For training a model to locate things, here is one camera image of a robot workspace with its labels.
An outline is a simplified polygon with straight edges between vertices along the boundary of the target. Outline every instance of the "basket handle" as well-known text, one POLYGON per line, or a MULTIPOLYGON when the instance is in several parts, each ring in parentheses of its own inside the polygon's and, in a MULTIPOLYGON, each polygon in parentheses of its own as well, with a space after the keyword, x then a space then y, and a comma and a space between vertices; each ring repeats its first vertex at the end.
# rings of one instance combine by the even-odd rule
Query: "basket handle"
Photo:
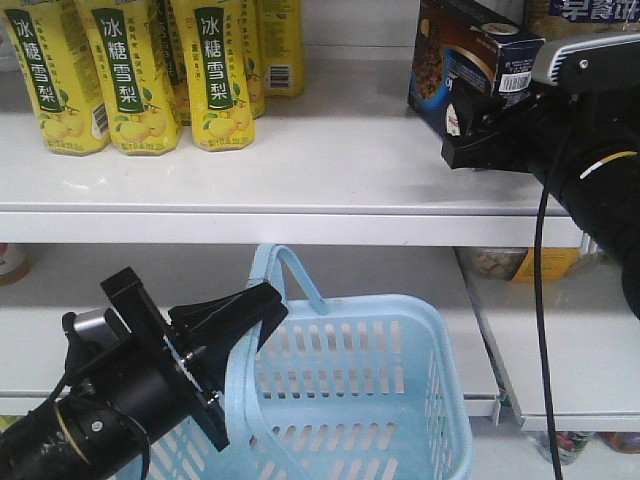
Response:
POLYGON ((254 285, 267 281, 280 292, 282 301, 286 304, 287 297, 282 271, 283 263, 293 274, 293 278, 295 278, 296 282, 304 291, 315 312, 318 315, 326 315, 328 308, 322 295, 302 266, 302 263, 300 263, 296 254, 284 245, 262 244, 258 247, 253 259, 253 266, 251 267, 247 287, 253 287, 254 285))
POLYGON ((255 480, 258 472, 251 459, 250 442, 253 436, 265 447, 287 478, 312 480, 307 471, 282 445, 267 423, 260 404, 255 382, 255 357, 258 350, 261 323, 254 326, 236 343, 229 355, 225 384, 224 408, 230 446, 240 454, 238 462, 243 480, 255 480))

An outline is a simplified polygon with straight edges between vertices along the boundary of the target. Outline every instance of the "camera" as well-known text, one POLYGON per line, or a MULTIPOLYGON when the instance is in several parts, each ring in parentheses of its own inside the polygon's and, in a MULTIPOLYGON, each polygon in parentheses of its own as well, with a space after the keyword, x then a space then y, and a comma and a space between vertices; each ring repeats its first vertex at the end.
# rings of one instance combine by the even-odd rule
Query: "camera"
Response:
POLYGON ((623 269, 640 318, 640 34, 572 37, 543 45, 530 95, 509 108, 454 80, 460 136, 451 168, 529 172, 623 269))

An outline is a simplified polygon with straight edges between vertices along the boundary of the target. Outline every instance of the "green label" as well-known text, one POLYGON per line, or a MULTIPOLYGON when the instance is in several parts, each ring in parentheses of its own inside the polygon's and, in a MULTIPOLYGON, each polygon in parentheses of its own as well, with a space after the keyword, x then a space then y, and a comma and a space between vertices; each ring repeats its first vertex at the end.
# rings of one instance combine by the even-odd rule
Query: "green label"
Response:
POLYGON ((233 96, 229 88, 225 56, 224 8, 196 8, 194 13, 200 35, 209 108, 212 110, 231 108, 233 96))
POLYGON ((162 47, 162 56, 167 64, 167 72, 169 73, 169 80, 171 85, 179 85, 182 83, 180 74, 178 73, 178 66, 176 64, 176 58, 173 52, 173 45, 171 44, 171 36, 169 35, 169 15, 167 8, 169 7, 168 1, 158 0, 158 25, 160 26, 160 46, 162 47))
POLYGON ((27 63, 40 108, 47 112, 61 112, 62 106, 51 81, 51 74, 45 62, 45 55, 36 36, 36 31, 33 28, 31 16, 24 10, 16 9, 7 9, 5 13, 16 37, 18 37, 20 49, 27 63))
POLYGON ((144 111, 127 41, 127 29, 122 10, 96 8, 91 10, 102 37, 104 53, 109 59, 118 110, 125 113, 144 111))

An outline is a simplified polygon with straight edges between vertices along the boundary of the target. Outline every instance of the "product package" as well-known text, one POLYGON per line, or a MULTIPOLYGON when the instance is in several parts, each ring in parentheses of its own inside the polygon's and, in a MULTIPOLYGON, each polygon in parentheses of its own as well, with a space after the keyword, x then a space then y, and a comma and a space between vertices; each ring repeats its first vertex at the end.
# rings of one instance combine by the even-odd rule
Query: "product package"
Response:
POLYGON ((191 125, 189 108, 189 86, 187 85, 187 67, 184 63, 182 43, 178 32, 178 23, 170 0, 156 0, 158 5, 158 25, 160 44, 167 64, 167 73, 173 87, 175 104, 182 125, 191 125))
MULTIPOLYGON (((467 271, 489 278, 533 282, 533 248, 458 247, 456 252, 467 271)), ((563 278, 581 258, 577 248, 543 248, 542 278, 563 278)))
POLYGON ((0 286, 21 280, 30 269, 29 258, 22 245, 0 243, 0 286))
POLYGON ((33 111, 49 149, 86 155, 109 143, 107 116, 89 43, 72 0, 3 0, 33 111))
POLYGON ((408 102, 440 136, 459 135, 453 80, 511 106, 529 95, 543 42, 473 0, 422 0, 408 102))
POLYGON ((305 85, 301 0, 257 0, 265 94, 295 97, 305 85))
POLYGON ((247 78, 251 111, 253 118, 258 118, 264 115, 265 100, 256 0, 242 0, 240 30, 244 50, 244 73, 247 78))
POLYGON ((155 1, 76 0, 98 67, 111 138, 129 155, 173 150, 182 129, 155 1))
POLYGON ((640 30, 636 0, 531 0, 527 24, 547 41, 575 35, 640 30))
POLYGON ((191 131, 208 151, 237 150, 255 139, 245 76, 242 0, 174 0, 187 61, 191 131))

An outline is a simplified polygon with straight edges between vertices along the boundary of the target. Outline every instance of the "black cable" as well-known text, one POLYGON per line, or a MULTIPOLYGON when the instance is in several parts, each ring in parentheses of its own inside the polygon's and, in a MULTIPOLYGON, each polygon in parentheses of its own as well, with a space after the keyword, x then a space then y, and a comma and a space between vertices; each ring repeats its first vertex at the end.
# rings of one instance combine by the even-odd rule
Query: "black cable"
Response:
POLYGON ((549 201, 549 192, 551 182, 555 176, 560 160, 564 156, 569 137, 573 131, 573 120, 568 123, 567 130, 562 137, 558 146, 556 155, 553 159, 551 167, 547 172, 542 195, 540 196, 540 205, 536 217, 536 234, 534 240, 534 256, 533 256, 533 283, 536 301, 536 320, 538 325, 538 346, 540 348, 540 363, 542 365, 542 384, 544 391, 544 405, 547 417, 547 433, 549 435, 549 450, 551 453, 551 463, 553 464, 553 472, 556 480, 562 480, 562 465, 560 463, 560 455, 558 452, 558 439, 556 436, 556 423, 553 411, 553 396, 551 393, 551 374, 549 370, 549 354, 547 351, 547 334, 544 322, 544 303, 542 298, 542 231, 544 228, 544 218, 547 211, 547 203, 549 201))

